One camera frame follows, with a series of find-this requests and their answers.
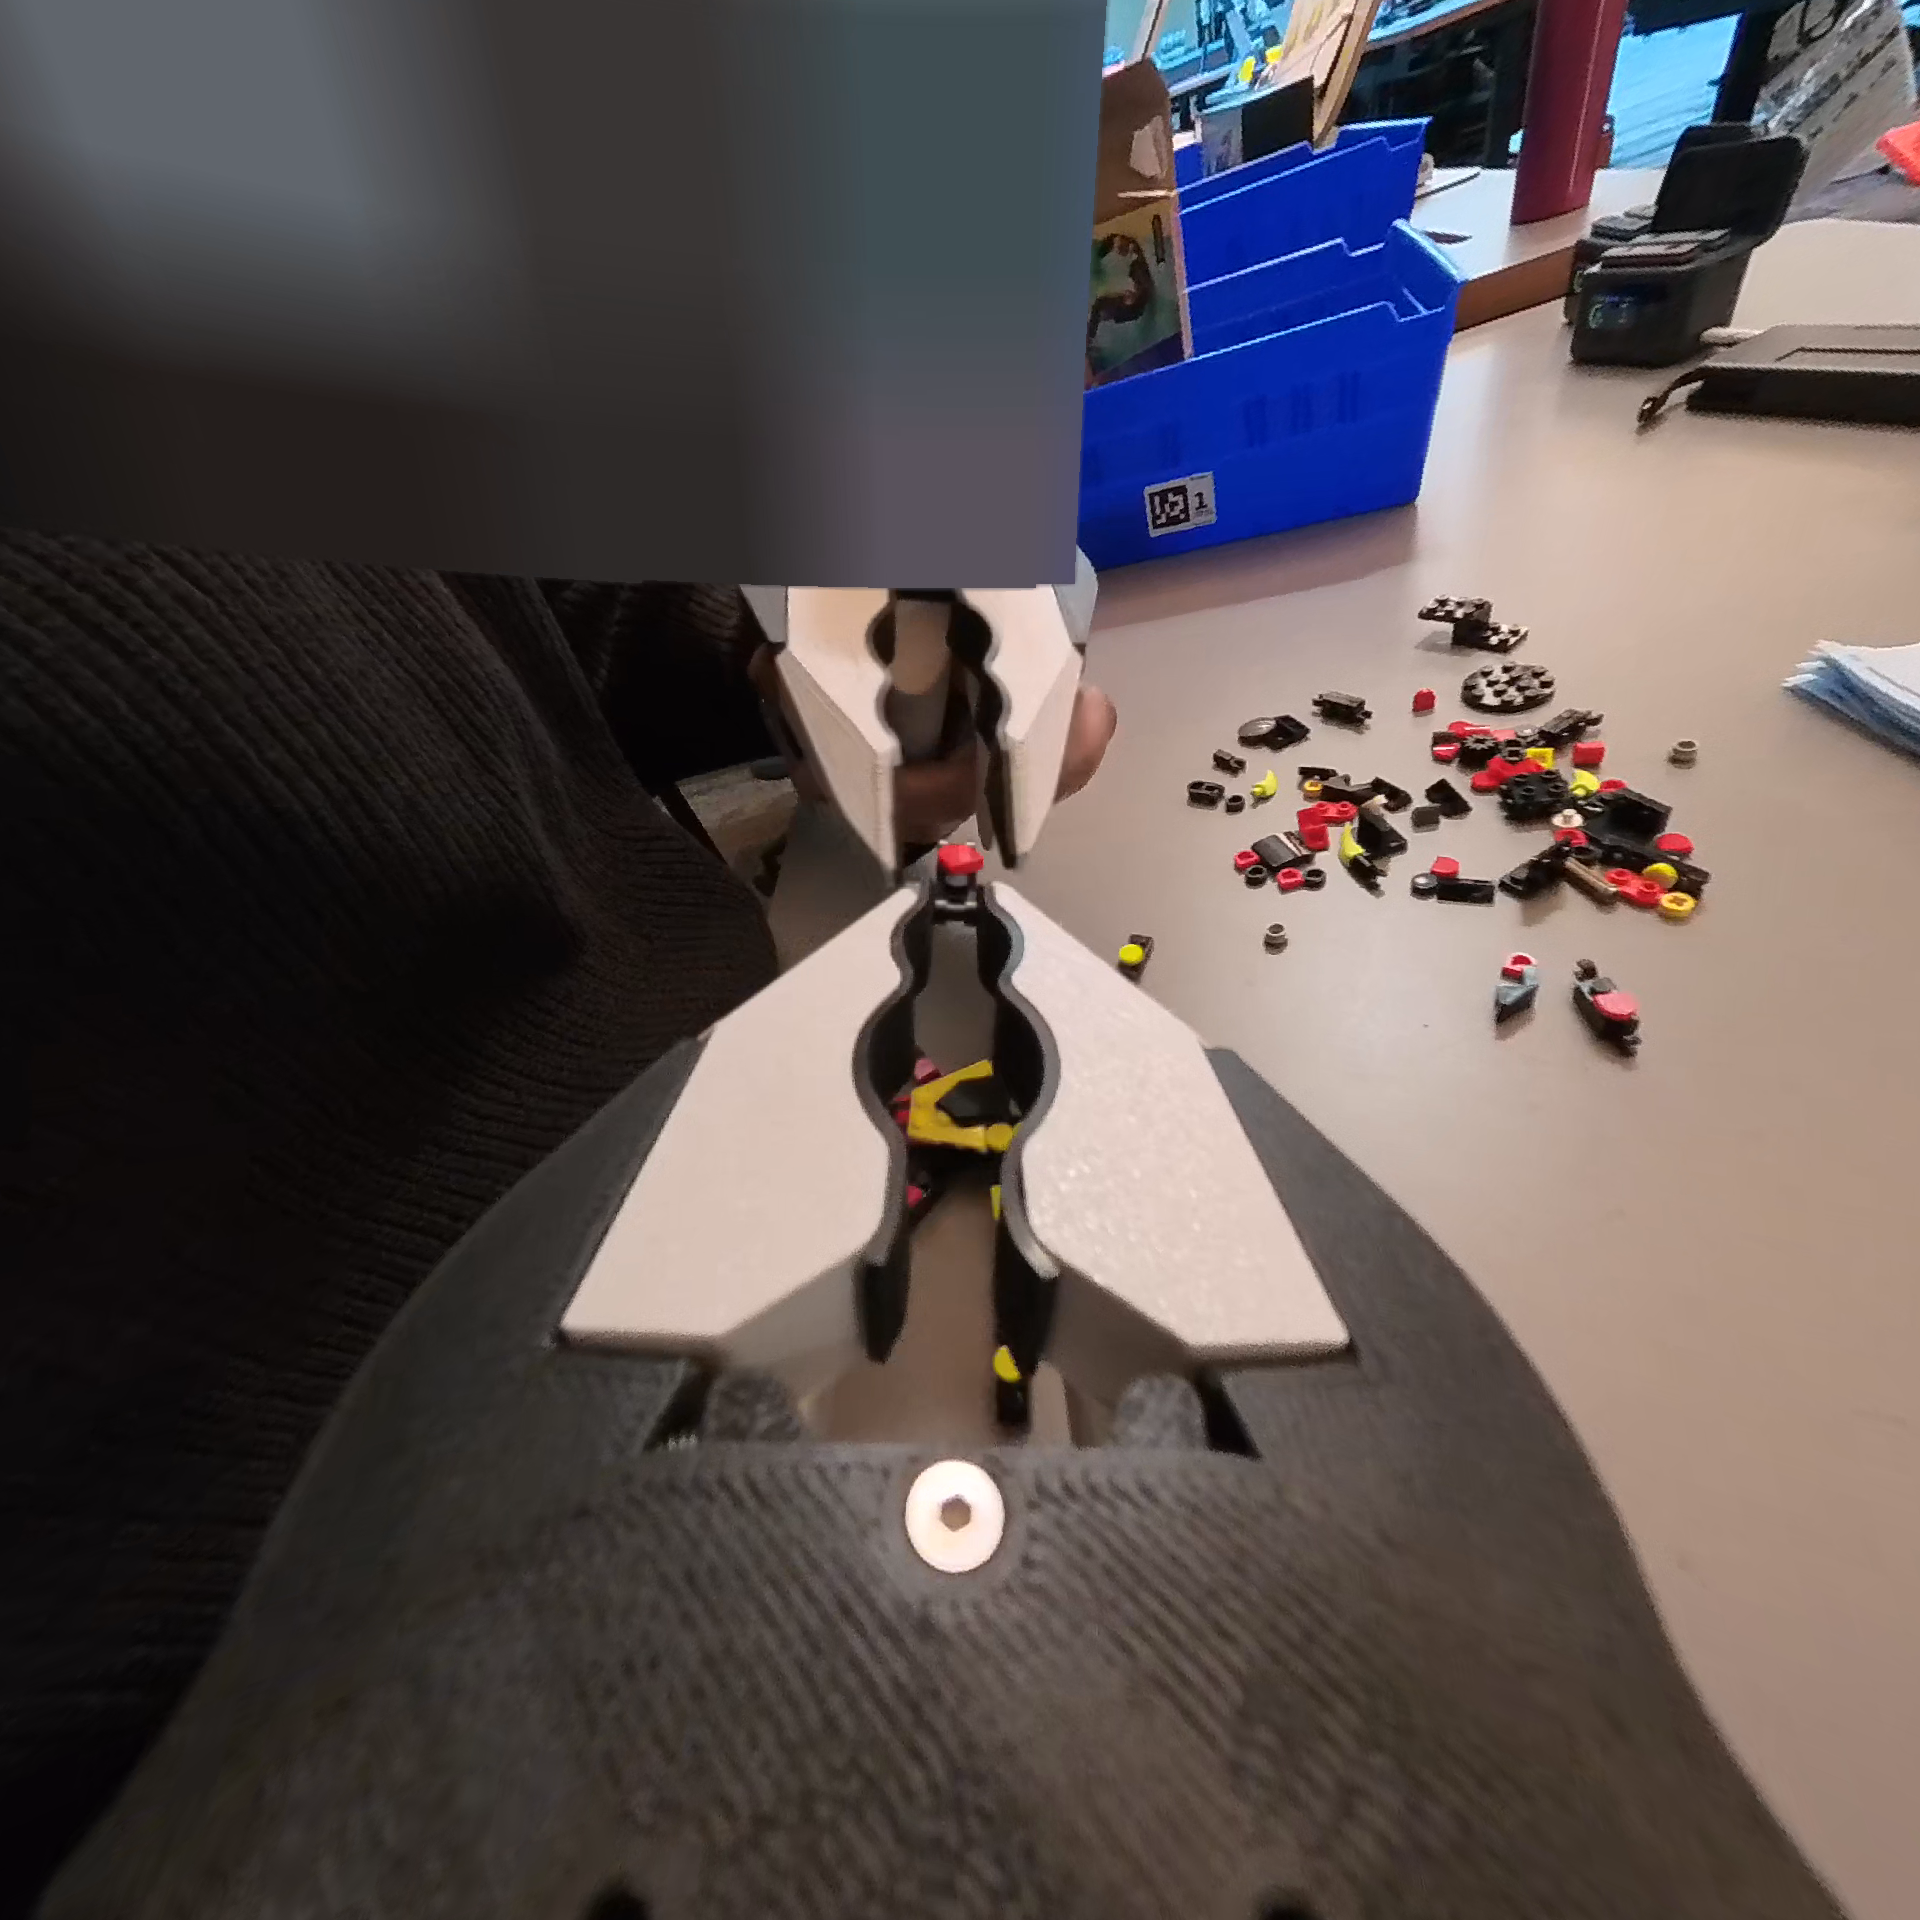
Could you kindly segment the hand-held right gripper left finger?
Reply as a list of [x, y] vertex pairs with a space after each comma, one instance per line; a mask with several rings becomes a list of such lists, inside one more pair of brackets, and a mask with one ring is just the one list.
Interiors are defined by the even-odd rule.
[[923, 883], [717, 1023], [563, 1309], [565, 1348], [778, 1379], [849, 1425], [913, 1302], [891, 1095], [929, 979]]

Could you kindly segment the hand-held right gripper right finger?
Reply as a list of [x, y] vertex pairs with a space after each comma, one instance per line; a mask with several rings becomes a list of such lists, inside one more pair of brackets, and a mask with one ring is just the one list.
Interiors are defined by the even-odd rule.
[[1008, 883], [977, 910], [1012, 1103], [994, 1256], [996, 1371], [1103, 1411], [1136, 1379], [1352, 1351], [1197, 1030]]

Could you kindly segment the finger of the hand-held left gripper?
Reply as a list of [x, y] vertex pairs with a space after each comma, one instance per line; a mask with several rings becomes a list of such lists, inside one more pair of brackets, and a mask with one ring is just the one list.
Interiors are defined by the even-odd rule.
[[877, 866], [900, 875], [900, 733], [882, 712], [891, 671], [873, 646], [890, 592], [748, 585], [745, 601], [772, 646], [818, 789]]
[[960, 587], [955, 663], [981, 740], [984, 831], [1006, 869], [1043, 833], [1066, 762], [1100, 585]]

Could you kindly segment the black yellow lego spider model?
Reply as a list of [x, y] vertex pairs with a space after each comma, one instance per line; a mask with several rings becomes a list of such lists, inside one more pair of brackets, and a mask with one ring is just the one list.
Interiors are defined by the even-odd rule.
[[926, 1067], [904, 1106], [913, 1167], [936, 1196], [916, 1210], [897, 1365], [904, 1433], [1020, 1444], [1034, 1433], [1037, 1386], [1006, 1351], [996, 1315], [998, 1165], [1022, 1119], [1022, 1095], [996, 1064], [996, 1014], [977, 972], [977, 925], [937, 921], [916, 1003]]

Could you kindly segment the person's left forearm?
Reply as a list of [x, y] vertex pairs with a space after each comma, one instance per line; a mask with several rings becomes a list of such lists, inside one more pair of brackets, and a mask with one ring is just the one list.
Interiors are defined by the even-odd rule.
[[571, 654], [636, 783], [706, 850], [717, 850], [687, 780], [776, 754], [763, 707], [763, 627], [733, 585], [513, 579], [443, 572], [495, 638]]

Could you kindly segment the pile of loose lego pieces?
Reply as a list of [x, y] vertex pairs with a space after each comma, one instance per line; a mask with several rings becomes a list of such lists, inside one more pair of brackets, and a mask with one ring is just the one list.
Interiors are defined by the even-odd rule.
[[1244, 889], [1320, 893], [1334, 869], [1384, 896], [1394, 866], [1417, 856], [1420, 833], [1438, 833], [1493, 810], [1531, 833], [1501, 875], [1471, 875], [1463, 856], [1420, 854], [1405, 874], [1412, 899], [1451, 906], [1530, 902], [1579, 893], [1688, 925], [1710, 889], [1693, 837], [1673, 806], [1607, 773], [1605, 712], [1559, 702], [1542, 660], [1523, 660], [1530, 627], [1503, 620], [1489, 599], [1435, 595], [1417, 620], [1438, 627], [1451, 654], [1480, 655], [1459, 681], [1459, 715], [1441, 717], [1441, 690], [1420, 687], [1410, 717], [1433, 720], [1426, 786], [1356, 775], [1332, 762], [1279, 757], [1357, 740], [1376, 705], [1357, 693], [1316, 693], [1311, 717], [1286, 712], [1243, 720], [1233, 749], [1215, 749], [1207, 780], [1186, 783], [1192, 810], [1243, 831], [1233, 874]]

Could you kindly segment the lego instruction booklet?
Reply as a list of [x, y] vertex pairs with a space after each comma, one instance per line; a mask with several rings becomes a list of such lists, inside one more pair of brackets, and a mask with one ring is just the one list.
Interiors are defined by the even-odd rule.
[[1920, 646], [1863, 646], [1819, 640], [1785, 690], [1828, 707], [1859, 733], [1917, 760], [1917, 655]]

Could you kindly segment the person's left hand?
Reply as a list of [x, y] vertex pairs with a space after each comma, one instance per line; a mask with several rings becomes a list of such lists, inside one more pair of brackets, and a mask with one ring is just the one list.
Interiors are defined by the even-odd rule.
[[[1063, 767], [1055, 789], [1055, 806], [1071, 801], [1100, 773], [1120, 712], [1113, 697], [1094, 681], [1081, 681], [1071, 731], [1063, 744]], [[900, 846], [930, 846], [955, 837], [974, 821], [984, 799], [984, 748], [974, 733], [958, 738], [955, 754], [945, 760], [904, 762], [897, 780], [897, 827]]]

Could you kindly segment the blue plastic bin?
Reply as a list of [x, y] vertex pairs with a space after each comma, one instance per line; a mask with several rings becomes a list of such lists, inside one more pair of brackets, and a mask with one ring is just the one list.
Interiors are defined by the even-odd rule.
[[[1180, 187], [1192, 356], [1085, 395], [1097, 572], [1417, 500], [1464, 286], [1410, 224], [1424, 118]], [[1213, 471], [1219, 525], [1150, 541], [1143, 493]]]

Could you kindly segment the printed cardboard box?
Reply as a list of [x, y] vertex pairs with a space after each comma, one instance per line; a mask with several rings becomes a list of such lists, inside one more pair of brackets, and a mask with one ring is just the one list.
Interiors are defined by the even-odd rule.
[[1100, 86], [1085, 388], [1192, 351], [1169, 95], [1153, 63], [1113, 68]]

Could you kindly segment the small black box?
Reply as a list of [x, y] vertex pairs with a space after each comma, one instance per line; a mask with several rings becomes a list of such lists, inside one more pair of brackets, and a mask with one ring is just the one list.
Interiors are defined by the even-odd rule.
[[1312, 76], [1286, 84], [1259, 84], [1239, 100], [1233, 166], [1285, 155], [1292, 146], [1316, 143], [1316, 84]]

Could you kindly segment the brown cardboard piece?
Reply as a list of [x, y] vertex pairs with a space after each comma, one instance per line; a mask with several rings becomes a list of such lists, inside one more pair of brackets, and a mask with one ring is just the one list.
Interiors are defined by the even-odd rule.
[[1325, 148], [1352, 97], [1382, 3], [1292, 3], [1279, 47], [1279, 80], [1311, 80], [1311, 139]]

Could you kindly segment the black equipment case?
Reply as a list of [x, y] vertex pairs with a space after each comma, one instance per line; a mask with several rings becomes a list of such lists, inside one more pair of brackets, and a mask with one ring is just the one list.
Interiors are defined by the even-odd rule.
[[1732, 319], [1745, 266], [1785, 224], [1803, 166], [1795, 133], [1688, 128], [1656, 202], [1596, 220], [1575, 247], [1571, 361], [1673, 369], [1693, 360], [1704, 336]]

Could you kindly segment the black flat pouch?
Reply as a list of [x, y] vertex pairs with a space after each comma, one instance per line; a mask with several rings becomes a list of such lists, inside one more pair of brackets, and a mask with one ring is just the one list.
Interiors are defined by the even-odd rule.
[[1917, 426], [1917, 326], [1765, 326], [1645, 399], [1636, 426], [1663, 420], [1675, 395], [1693, 414]]

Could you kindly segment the red cylinder post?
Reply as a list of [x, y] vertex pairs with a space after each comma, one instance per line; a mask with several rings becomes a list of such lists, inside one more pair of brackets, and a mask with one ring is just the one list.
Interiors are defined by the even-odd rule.
[[1626, 3], [1536, 6], [1512, 225], [1561, 220], [1590, 203], [1622, 19]]

